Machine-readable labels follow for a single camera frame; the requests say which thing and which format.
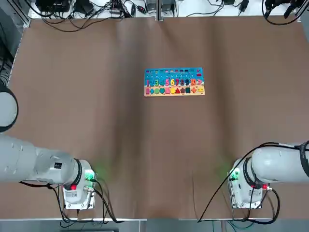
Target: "yellow star piece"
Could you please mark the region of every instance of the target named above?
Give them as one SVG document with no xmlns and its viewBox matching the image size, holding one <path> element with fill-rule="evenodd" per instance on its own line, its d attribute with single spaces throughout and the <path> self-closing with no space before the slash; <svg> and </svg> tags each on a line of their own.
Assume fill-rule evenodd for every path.
<svg viewBox="0 0 309 232">
<path fill-rule="evenodd" d="M 199 86 L 199 87 L 197 88 L 197 90 L 198 90 L 198 92 L 203 92 L 203 91 L 204 91 L 204 88 L 203 88 L 203 86 Z"/>
</svg>

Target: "brown table surface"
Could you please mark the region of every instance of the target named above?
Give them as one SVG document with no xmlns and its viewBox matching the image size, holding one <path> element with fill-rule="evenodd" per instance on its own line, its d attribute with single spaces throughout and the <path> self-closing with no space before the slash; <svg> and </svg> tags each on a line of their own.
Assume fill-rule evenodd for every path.
<svg viewBox="0 0 309 232">
<path fill-rule="evenodd" d="M 34 20 L 14 64 L 20 114 L 7 134 L 88 160 L 117 218 L 195 218 L 193 199 L 200 216 L 237 157 L 309 138 L 308 60 L 301 24 L 262 17 L 107 20 L 77 33 Z M 204 68 L 204 96 L 143 96 L 145 68 L 185 66 Z M 308 185 L 274 187 L 281 218 L 308 218 Z M 0 218 L 60 218 L 52 191 L 1 189 Z M 232 217 L 223 193 L 205 218 Z M 252 217 L 271 218 L 264 205 Z M 82 213 L 101 218 L 101 201 Z"/>
</svg>

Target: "black cable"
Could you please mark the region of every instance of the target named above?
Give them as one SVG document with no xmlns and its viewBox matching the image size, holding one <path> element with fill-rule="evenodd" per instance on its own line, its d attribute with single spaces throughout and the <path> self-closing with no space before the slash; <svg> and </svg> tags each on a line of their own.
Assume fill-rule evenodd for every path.
<svg viewBox="0 0 309 232">
<path fill-rule="evenodd" d="M 219 11 L 221 11 L 221 10 L 223 9 L 223 7 L 224 7 L 224 1 L 223 1 L 223 0 L 221 1 L 220 6 L 221 6 L 221 8 L 218 8 L 217 12 L 216 12 L 216 13 L 214 13 L 214 15 L 213 15 L 213 16 L 216 16 L 216 14 L 217 14 Z"/>
<path fill-rule="evenodd" d="M 250 212 L 251 212 L 251 204 L 252 204 L 252 197 L 253 197 L 253 192 L 254 192 L 254 188 L 255 188 L 255 184 L 256 184 L 256 175 L 254 175 L 254 184 L 253 184 L 253 187 L 252 187 L 252 191 L 251 191 L 251 197 L 250 197 L 250 206 L 249 206 L 249 210 L 248 210 L 248 214 L 247 214 L 247 217 L 244 218 L 242 221 L 247 221 L 250 217 Z"/>
<path fill-rule="evenodd" d="M 304 10 L 303 10 L 296 18 L 294 18 L 294 19 L 291 20 L 290 22 L 287 22 L 287 23 L 274 23 L 274 22 L 270 21 L 270 20 L 266 17 L 265 12 L 264 12 L 264 0 L 262 0 L 262 14 L 263 14 L 264 19 L 265 19 L 268 23 L 270 23 L 270 24 L 272 24 L 272 25 L 275 25 L 275 26 L 284 26 L 284 25 L 291 24 L 291 23 L 295 22 L 296 20 L 298 20 L 298 19 L 301 17 L 301 15 L 305 12 L 305 10 L 308 8 L 308 6 L 309 6 L 309 2 L 308 2 L 307 5 L 304 7 Z"/>
<path fill-rule="evenodd" d="M 189 15 L 187 15 L 186 17 L 189 17 L 189 16 L 192 16 L 192 15 L 211 15 L 211 14 L 216 14 L 216 13 L 218 13 L 220 10 L 222 10 L 222 8 L 223 8 L 223 6 L 222 6 L 222 2 L 221 2 L 221 5 L 219 5 L 219 7 L 218 7 L 218 9 L 217 10 L 215 10 L 214 12 L 209 12 L 209 13 L 192 13 L 192 14 L 189 14 Z"/>
<path fill-rule="evenodd" d="M 23 182 L 23 181 L 20 181 L 19 182 L 20 184 L 23 184 L 23 185 L 27 185 L 29 187 L 32 187 L 32 188 L 41 188 L 41 187 L 47 187 L 48 189 L 56 189 L 58 187 L 60 187 L 60 185 L 58 185 L 57 187 L 52 187 L 51 184 L 46 184 L 46 185 L 36 185 L 36 184 L 30 184 L 30 183 L 26 183 L 26 182 Z"/>
<path fill-rule="evenodd" d="M 212 4 L 211 1 L 209 1 L 209 0 L 207 0 L 207 1 L 209 2 L 209 4 L 210 4 L 211 6 L 221 6 L 221 4 L 220 4 L 220 5 L 218 5 L 218 4 Z"/>
<path fill-rule="evenodd" d="M 257 220 L 253 220 L 253 219 L 248 219 L 247 221 L 250 221 L 250 222 L 253 222 L 253 223 L 256 223 L 256 224 L 260 224 L 260 225 L 269 225 L 269 224 L 274 223 L 277 220 L 277 218 L 279 216 L 279 212 L 280 212 L 280 197 L 279 197 L 278 193 L 276 192 L 276 190 L 272 189 L 272 192 L 276 195 L 276 198 L 277 198 L 277 211 L 276 211 L 276 214 L 273 217 L 273 219 L 270 220 L 270 221 L 257 221 Z"/>
<path fill-rule="evenodd" d="M 106 207 L 106 209 L 107 209 L 107 212 L 108 212 L 108 214 L 110 215 L 110 217 L 111 217 L 111 219 L 113 220 L 113 222 L 115 222 L 115 223 L 122 223 L 122 222 L 124 222 L 124 221 L 118 221 L 118 220 L 116 219 L 116 217 L 114 216 L 114 214 L 111 212 L 110 208 L 108 207 L 108 204 L 106 203 L 106 201 L 105 201 L 103 195 L 102 195 L 99 191 L 97 191 L 96 189 L 94 190 L 94 192 L 95 192 L 97 195 L 99 195 L 99 197 L 102 199 L 102 201 L 103 201 L 103 203 L 104 203 L 104 205 L 105 205 L 105 207 Z"/>
<path fill-rule="evenodd" d="M 239 7 L 241 4 L 242 4 L 242 2 L 241 2 L 241 3 L 238 3 L 236 6 L 235 6 L 234 4 L 232 4 L 232 6 L 234 6 L 234 7 Z"/>
<path fill-rule="evenodd" d="M 54 14 L 54 12 L 52 12 L 52 13 L 50 13 L 50 14 L 41 14 L 41 13 L 39 13 L 39 12 L 37 12 L 32 6 L 31 6 L 31 4 L 27 1 L 27 0 L 24 0 L 25 1 L 25 3 L 30 7 L 30 9 L 31 10 L 33 10 L 36 14 L 38 14 L 39 16 L 41 16 L 41 17 L 50 17 L 50 16 L 52 16 L 53 14 Z"/>
<path fill-rule="evenodd" d="M 204 209 L 201 217 L 199 218 L 199 220 L 197 221 L 198 223 L 199 222 L 202 222 L 202 221 L 206 221 L 206 220 L 202 220 L 203 217 L 204 217 L 204 214 L 205 212 L 207 211 L 210 203 L 212 202 L 213 198 L 215 197 L 215 195 L 217 194 L 217 192 L 220 190 L 220 188 L 222 187 L 222 185 L 225 183 L 225 181 L 230 177 L 230 175 L 233 173 L 233 171 L 240 165 L 240 163 L 243 162 L 243 160 L 248 156 L 250 155 L 252 152 L 254 152 L 256 149 L 259 149 L 259 148 L 262 148 L 262 147 L 281 147 L 281 148 L 288 148 L 288 149 L 293 149 L 293 150 L 299 150 L 298 146 L 286 146 L 286 145 L 281 145 L 280 143 L 276 143 L 276 142 L 266 142 L 266 143 L 263 143 L 253 149 L 251 149 L 246 155 L 244 155 L 240 161 L 235 165 L 235 167 L 230 171 L 230 173 L 227 175 L 227 177 L 222 181 L 222 183 L 220 184 L 220 186 L 218 187 L 218 189 L 215 191 L 215 193 L 212 195 L 211 199 L 209 200 L 206 208 Z"/>
<path fill-rule="evenodd" d="M 96 181 L 96 183 L 98 184 L 98 186 L 99 186 L 99 188 L 100 188 L 100 190 L 101 190 L 101 194 L 102 194 L 102 196 L 103 196 L 103 188 L 102 188 L 102 185 L 100 184 L 100 182 L 98 182 L 98 181 Z M 102 218 L 102 223 L 103 224 L 107 224 L 108 223 L 108 221 L 105 221 L 105 217 L 106 217 L 106 215 L 107 215 L 107 209 L 106 209 L 106 213 L 104 213 L 104 202 L 103 202 L 103 200 L 102 200 L 102 205 L 103 205 L 103 218 Z"/>
</svg>

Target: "blue puzzle board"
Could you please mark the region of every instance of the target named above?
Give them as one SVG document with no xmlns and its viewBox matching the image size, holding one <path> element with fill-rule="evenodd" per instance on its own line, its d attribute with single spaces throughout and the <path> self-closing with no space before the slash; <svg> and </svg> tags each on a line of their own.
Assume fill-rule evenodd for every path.
<svg viewBox="0 0 309 232">
<path fill-rule="evenodd" d="M 145 69 L 145 97 L 200 95 L 205 95 L 202 67 Z"/>
</svg>

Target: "robotic arm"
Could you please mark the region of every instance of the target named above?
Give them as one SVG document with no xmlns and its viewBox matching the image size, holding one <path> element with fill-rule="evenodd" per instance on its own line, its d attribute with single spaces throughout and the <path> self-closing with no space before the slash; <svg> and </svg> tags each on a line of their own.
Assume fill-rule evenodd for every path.
<svg viewBox="0 0 309 232">
<path fill-rule="evenodd" d="M 267 183 L 309 182 L 307 143 L 280 146 L 286 148 L 258 148 L 237 167 L 241 159 L 234 163 L 228 181 L 233 208 L 261 207 L 262 190 L 268 189 Z"/>
<path fill-rule="evenodd" d="M 90 164 L 66 152 L 35 147 L 1 134 L 13 126 L 17 115 L 15 95 L 0 85 L 0 182 L 60 184 L 67 209 L 93 208 L 96 177 Z"/>
</svg>

